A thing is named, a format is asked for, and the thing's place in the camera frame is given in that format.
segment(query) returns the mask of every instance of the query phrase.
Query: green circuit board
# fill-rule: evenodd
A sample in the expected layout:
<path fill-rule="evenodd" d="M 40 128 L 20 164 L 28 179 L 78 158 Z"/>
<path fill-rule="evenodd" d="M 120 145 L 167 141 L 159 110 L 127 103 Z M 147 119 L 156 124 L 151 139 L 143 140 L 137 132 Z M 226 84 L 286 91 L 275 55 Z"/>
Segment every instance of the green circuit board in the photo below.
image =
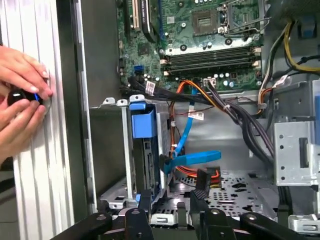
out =
<path fill-rule="evenodd" d="M 244 39 L 242 35 L 226 37 L 217 34 L 220 27 L 220 18 L 217 8 L 222 0 L 159 0 L 159 40 L 150 43 L 141 30 L 133 29 L 133 0 L 127 0 L 125 6 L 117 9 L 119 55 L 124 68 L 121 70 L 121 81 L 127 84 L 127 77 L 134 75 L 135 66 L 143 66 L 145 80 L 156 83 L 160 87 L 175 91 L 183 79 L 183 74 L 164 74 L 161 68 L 161 55 L 179 56 L 183 54 L 201 53 L 210 47 L 210 50 L 229 50 L 241 47 L 260 47 L 263 45 L 263 36 L 253 33 Z M 258 0 L 234 1 L 228 6 L 229 28 L 234 29 L 259 19 Z M 126 18 L 130 18 L 131 27 L 126 31 Z M 259 29 L 259 23 L 250 25 Z M 203 34 L 201 29 L 212 31 Z M 229 68 L 226 71 L 206 72 L 207 77 L 216 78 L 218 91 L 256 90 L 261 84 L 261 61 L 257 66 L 248 68 Z M 193 74 L 188 79 L 203 79 Z"/>

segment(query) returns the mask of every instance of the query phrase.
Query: black knob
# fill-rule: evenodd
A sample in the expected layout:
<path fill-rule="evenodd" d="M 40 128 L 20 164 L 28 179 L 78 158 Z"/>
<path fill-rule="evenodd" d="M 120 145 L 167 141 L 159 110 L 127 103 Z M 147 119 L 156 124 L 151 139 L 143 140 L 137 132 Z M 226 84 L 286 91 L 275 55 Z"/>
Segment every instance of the black knob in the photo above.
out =
<path fill-rule="evenodd" d="M 7 98 L 8 106 L 18 102 L 22 99 L 28 99 L 29 101 L 38 101 L 41 105 L 43 105 L 43 100 L 36 93 L 27 92 L 23 89 L 14 89 L 12 90 Z"/>

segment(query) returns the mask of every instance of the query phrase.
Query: blue latch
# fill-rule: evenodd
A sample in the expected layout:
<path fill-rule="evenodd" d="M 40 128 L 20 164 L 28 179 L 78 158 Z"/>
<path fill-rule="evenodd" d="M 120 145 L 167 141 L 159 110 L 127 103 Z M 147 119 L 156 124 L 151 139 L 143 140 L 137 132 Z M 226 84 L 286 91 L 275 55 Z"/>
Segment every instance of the blue latch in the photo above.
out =
<path fill-rule="evenodd" d="M 203 151 L 177 156 L 164 164 L 164 173 L 171 173 L 178 166 L 190 166 L 194 164 L 205 164 L 221 159 L 220 151 Z"/>
<path fill-rule="evenodd" d="M 134 139 L 153 138 L 157 135 L 156 110 L 152 104 L 134 102 L 129 105 L 132 113 L 132 137 Z"/>

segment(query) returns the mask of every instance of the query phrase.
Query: sticker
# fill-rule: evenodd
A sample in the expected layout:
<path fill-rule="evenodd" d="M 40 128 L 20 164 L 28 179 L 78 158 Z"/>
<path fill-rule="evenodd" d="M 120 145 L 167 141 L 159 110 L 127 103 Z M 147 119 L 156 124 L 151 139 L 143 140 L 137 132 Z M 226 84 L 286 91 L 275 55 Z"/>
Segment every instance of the sticker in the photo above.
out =
<path fill-rule="evenodd" d="M 192 119 L 197 119 L 203 121 L 205 119 L 205 114 L 200 111 L 195 111 L 194 105 L 189 105 L 188 117 Z"/>
<path fill-rule="evenodd" d="M 272 88 L 276 88 L 277 86 L 280 85 L 285 85 L 286 80 L 288 79 L 288 75 L 283 75 L 278 81 L 275 82 Z"/>
<path fill-rule="evenodd" d="M 166 24 L 174 24 L 175 23 L 175 17 L 174 16 L 168 16 L 166 18 Z"/>
<path fill-rule="evenodd" d="M 151 81 L 146 81 L 145 84 L 145 93 L 151 96 L 154 95 L 156 84 Z"/>
<path fill-rule="evenodd" d="M 205 114 L 200 111 L 193 111 L 193 112 L 189 112 L 188 117 L 203 121 L 205 119 Z"/>

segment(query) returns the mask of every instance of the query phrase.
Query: motherboard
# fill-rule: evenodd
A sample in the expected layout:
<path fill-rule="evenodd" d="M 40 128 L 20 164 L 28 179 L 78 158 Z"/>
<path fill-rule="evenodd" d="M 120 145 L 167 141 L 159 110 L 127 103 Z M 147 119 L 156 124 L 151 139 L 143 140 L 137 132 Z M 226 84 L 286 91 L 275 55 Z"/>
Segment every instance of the motherboard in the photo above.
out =
<path fill-rule="evenodd" d="M 260 88 L 259 0 L 119 0 L 119 74 L 175 91 L 188 79 L 218 92 Z"/>

